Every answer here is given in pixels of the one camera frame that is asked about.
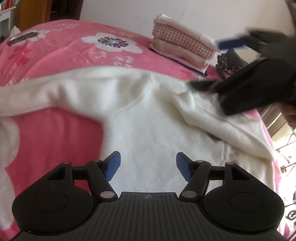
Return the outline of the right hand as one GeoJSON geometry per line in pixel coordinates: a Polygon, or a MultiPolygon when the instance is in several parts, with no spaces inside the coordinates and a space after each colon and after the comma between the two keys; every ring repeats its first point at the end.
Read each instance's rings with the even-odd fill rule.
{"type": "Polygon", "coordinates": [[[282,104],[281,112],[284,115],[289,126],[295,128],[296,126],[296,109],[293,105],[282,104]]]}

